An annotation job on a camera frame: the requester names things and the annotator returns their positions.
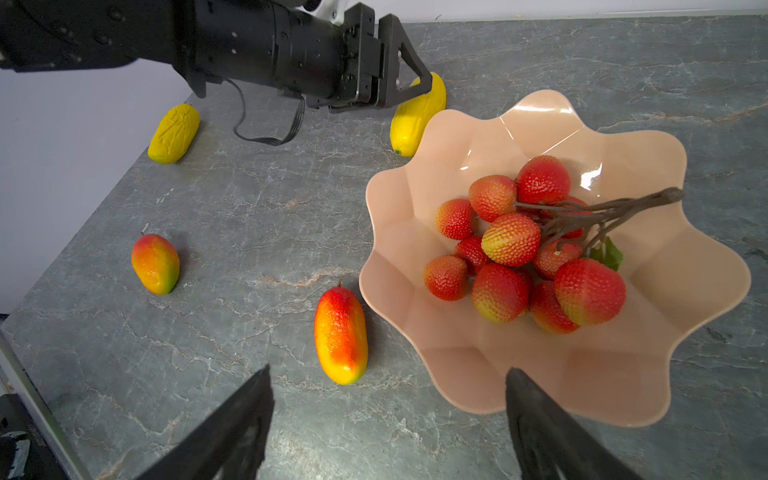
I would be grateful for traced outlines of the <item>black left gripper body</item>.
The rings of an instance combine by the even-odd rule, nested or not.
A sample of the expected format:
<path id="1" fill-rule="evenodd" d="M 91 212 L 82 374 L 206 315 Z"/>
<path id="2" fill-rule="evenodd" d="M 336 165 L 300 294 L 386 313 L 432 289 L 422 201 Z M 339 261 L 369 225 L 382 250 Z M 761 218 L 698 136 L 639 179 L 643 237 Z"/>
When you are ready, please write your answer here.
<path id="1" fill-rule="evenodd" d="M 357 3 L 335 25 L 280 2 L 265 2 L 271 45 L 263 83 L 302 95 L 312 108 L 382 107 L 382 41 L 374 10 Z"/>

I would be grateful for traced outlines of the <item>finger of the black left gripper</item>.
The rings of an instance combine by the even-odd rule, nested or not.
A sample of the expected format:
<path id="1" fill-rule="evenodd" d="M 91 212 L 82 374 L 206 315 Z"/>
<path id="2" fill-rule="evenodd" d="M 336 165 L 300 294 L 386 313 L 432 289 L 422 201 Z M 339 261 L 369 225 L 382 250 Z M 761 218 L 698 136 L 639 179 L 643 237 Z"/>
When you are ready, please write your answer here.
<path id="1" fill-rule="evenodd" d="M 378 33 L 382 48 L 376 106 L 390 108 L 429 93 L 432 74 L 417 55 L 399 18 L 392 14 L 382 17 Z M 417 84 L 398 86 L 402 63 L 418 76 Z"/>

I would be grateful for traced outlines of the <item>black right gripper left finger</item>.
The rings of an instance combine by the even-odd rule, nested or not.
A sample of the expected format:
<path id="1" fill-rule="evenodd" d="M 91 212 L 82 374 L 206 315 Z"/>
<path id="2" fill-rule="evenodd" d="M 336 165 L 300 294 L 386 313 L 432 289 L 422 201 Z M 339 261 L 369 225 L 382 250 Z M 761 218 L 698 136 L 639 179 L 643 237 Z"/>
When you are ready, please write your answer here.
<path id="1" fill-rule="evenodd" d="M 255 479 L 265 460 L 275 407 L 265 365 L 142 479 Z"/>

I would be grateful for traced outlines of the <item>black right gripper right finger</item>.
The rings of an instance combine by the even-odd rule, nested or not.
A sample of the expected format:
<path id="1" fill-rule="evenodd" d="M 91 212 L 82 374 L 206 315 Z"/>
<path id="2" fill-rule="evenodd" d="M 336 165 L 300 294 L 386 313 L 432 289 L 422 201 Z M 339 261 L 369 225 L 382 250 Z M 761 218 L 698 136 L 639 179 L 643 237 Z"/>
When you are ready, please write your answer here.
<path id="1" fill-rule="evenodd" d="M 524 479 L 637 479 L 523 370 L 506 375 L 506 411 Z"/>

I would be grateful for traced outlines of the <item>smooth yellow fake mango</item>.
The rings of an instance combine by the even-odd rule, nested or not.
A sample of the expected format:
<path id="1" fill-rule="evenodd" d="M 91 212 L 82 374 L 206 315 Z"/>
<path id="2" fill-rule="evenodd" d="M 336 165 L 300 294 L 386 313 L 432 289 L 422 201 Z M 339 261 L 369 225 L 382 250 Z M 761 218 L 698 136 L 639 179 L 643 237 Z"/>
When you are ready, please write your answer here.
<path id="1" fill-rule="evenodd" d="M 399 156 L 414 156 L 429 121 L 446 108 L 444 81 L 437 73 L 431 75 L 431 90 L 399 105 L 390 124 L 391 147 Z"/>

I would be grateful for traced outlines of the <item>long red-yellow fake mango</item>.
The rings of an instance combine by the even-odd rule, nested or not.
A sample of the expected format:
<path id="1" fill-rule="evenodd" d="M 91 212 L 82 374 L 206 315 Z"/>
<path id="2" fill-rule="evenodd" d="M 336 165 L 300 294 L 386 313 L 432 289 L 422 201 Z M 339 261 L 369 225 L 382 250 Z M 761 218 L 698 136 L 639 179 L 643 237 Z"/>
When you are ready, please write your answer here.
<path id="1" fill-rule="evenodd" d="M 365 373 L 369 349 L 366 320 L 356 295 L 338 285 L 317 304 L 314 339 L 320 365 L 339 385 L 350 385 Z"/>

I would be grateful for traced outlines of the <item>yellow wrinkled fake fruit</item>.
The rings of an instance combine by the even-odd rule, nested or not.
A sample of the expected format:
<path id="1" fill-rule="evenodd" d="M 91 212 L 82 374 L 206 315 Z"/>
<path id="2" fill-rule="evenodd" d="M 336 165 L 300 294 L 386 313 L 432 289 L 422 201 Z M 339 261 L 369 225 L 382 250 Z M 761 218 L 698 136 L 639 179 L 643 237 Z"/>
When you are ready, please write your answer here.
<path id="1" fill-rule="evenodd" d="M 200 123 L 200 114 L 193 106 L 181 104 L 172 108 L 152 137 L 148 157 L 164 165 L 179 161 L 194 140 Z"/>

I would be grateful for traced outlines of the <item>red fake lychee bunch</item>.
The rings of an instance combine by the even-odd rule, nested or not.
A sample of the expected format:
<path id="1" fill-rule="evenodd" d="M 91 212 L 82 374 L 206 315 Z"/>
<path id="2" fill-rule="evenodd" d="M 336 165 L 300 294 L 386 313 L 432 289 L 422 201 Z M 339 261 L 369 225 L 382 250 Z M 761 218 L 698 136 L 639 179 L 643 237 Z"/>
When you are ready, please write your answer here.
<path id="1" fill-rule="evenodd" d="M 627 287 L 623 254 L 609 234 L 635 215 L 682 200 L 679 188 L 587 204 L 571 194 L 565 164 L 541 155 L 517 177 L 484 176 L 465 198 L 443 203 L 435 226 L 455 241 L 450 255 L 424 267 L 435 297 L 469 295 L 485 319 L 509 323 L 525 312 L 554 334 L 606 323 L 619 315 Z"/>

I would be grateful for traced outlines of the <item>small red-green fake mango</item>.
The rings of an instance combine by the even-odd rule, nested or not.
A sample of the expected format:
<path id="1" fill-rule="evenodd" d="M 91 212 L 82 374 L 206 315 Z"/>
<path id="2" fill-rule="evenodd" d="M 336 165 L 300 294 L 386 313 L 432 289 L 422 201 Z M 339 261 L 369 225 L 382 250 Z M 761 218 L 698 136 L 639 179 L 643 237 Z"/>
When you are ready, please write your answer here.
<path id="1" fill-rule="evenodd" d="M 180 259 L 175 247 L 156 234 L 141 236 L 131 252 L 131 264 L 144 287 L 155 295 L 166 295 L 180 275 Z"/>

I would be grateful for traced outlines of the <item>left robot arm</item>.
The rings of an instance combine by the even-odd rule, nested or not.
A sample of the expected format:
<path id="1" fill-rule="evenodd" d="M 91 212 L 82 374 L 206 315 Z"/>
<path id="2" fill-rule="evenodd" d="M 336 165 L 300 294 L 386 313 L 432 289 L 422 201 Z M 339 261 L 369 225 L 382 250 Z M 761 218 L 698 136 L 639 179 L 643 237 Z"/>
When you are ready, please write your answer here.
<path id="1" fill-rule="evenodd" d="M 224 79 L 303 96 L 312 108 L 389 108 L 432 75 L 400 20 L 355 4 L 336 19 L 307 1 L 5 1 L 1 65 L 17 72 L 165 63 L 204 97 Z"/>

